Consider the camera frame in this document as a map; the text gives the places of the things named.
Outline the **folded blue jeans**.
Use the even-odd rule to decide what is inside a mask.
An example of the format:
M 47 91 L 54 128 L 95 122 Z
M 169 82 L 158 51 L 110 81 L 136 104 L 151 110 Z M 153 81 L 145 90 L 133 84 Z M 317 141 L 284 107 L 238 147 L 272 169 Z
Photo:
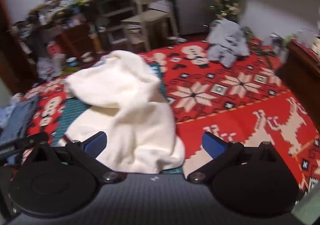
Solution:
M 25 137 L 29 123 L 37 108 L 39 95 L 18 102 L 1 132 L 1 146 Z

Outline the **red patterned christmas blanket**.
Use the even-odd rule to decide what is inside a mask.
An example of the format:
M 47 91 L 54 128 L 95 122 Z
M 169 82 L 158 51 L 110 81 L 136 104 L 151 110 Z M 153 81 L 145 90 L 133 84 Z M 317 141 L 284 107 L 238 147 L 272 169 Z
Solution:
M 273 69 L 251 54 L 230 69 L 207 58 L 207 42 L 145 55 L 115 50 L 93 67 L 29 90 L 39 95 L 27 130 L 84 141 L 99 131 L 98 160 L 115 171 L 157 174 L 198 168 L 209 154 L 202 135 L 247 147 L 271 143 L 300 190 L 319 181 L 319 133 Z

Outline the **blue white ceramic bowl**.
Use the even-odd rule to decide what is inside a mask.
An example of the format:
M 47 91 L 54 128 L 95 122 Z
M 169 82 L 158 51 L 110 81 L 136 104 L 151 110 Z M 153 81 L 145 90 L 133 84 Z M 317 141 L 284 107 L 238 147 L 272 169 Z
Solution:
M 78 65 L 78 62 L 77 62 L 77 58 L 76 57 L 70 57 L 66 60 L 66 63 L 68 66 L 71 66 L 71 67 L 74 67 L 74 66 L 77 66 Z

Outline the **white plastic bag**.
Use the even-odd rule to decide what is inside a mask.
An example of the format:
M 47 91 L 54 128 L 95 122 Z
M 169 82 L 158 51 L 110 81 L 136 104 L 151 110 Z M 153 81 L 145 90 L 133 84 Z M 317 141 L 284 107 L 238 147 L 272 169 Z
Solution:
M 39 79 L 44 80 L 45 82 L 52 80 L 53 65 L 49 58 L 40 57 L 37 61 L 36 68 Z

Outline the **grey crumpled garment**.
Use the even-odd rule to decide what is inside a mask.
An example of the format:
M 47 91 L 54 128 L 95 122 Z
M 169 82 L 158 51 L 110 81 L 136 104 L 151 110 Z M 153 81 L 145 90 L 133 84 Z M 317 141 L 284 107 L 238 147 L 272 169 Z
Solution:
M 225 68 L 230 68 L 238 59 L 251 54 L 245 35 L 237 23 L 223 18 L 214 20 L 209 28 L 206 38 L 209 61 L 220 62 Z

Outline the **brown wooden drawer cabinet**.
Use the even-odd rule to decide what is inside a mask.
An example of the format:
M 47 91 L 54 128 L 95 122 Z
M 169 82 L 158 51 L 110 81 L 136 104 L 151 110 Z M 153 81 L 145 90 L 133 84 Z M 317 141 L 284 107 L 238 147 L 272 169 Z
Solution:
M 81 24 L 63 29 L 54 41 L 68 57 L 80 59 L 87 52 L 96 53 L 92 39 L 89 37 L 89 26 Z

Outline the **dark wooden side table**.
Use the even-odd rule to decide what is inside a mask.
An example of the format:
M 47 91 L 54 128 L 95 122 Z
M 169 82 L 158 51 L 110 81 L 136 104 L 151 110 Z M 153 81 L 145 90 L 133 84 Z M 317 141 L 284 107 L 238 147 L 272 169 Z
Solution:
M 298 98 L 319 129 L 319 63 L 296 41 L 290 41 L 286 48 L 287 60 L 276 70 L 276 75 Z

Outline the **white drawer shelf unit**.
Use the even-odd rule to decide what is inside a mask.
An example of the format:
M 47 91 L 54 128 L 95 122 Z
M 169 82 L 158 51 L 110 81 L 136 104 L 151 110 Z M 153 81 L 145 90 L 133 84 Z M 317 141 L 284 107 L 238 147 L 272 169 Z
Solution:
M 110 44 L 126 42 L 122 20 L 135 16 L 136 6 L 132 0 L 99 0 L 99 24 L 106 28 Z

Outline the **small decorated christmas tree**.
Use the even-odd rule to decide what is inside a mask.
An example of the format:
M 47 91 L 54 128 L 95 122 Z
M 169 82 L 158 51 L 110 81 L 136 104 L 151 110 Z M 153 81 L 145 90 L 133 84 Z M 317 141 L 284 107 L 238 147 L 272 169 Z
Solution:
M 240 0 L 214 0 L 210 6 L 216 20 L 227 19 L 238 23 L 240 15 Z

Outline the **beige plastic chair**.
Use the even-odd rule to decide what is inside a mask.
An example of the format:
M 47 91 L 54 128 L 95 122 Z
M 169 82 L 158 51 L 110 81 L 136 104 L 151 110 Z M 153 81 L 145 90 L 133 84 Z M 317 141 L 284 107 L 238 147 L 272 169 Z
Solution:
M 133 17 L 130 17 L 121 21 L 121 26 L 127 38 L 129 47 L 132 45 L 131 39 L 128 34 L 128 29 L 127 29 L 127 26 L 129 26 L 130 24 L 138 24 L 142 27 L 142 37 L 143 37 L 144 47 L 146 51 L 149 51 L 151 49 L 149 34 L 148 34 L 148 25 L 152 24 L 153 22 L 161 21 L 168 18 L 170 20 L 171 28 L 174 36 L 177 39 L 180 37 L 178 33 L 178 27 L 174 17 L 174 10 L 172 5 L 169 7 L 168 12 L 164 12 L 164 11 L 159 11 L 155 9 L 144 10 L 145 6 L 159 0 L 132 0 L 132 1 L 136 5 L 137 14 Z

